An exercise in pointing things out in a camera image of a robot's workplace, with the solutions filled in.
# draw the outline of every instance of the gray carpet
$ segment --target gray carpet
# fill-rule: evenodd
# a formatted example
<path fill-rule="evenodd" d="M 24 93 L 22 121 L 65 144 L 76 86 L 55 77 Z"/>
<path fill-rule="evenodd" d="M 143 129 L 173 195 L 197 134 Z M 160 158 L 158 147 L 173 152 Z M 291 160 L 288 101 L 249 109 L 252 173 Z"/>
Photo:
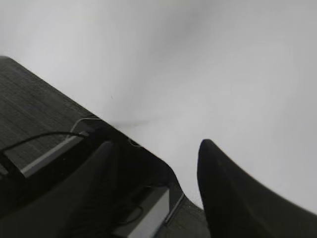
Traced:
<path fill-rule="evenodd" d="M 0 149 L 30 136 L 70 131 L 74 123 L 91 115 L 12 59 L 0 57 Z M 55 147 L 64 136 L 50 136 L 6 152 L 22 169 Z M 157 237 L 209 238 L 203 211 L 186 199 Z"/>

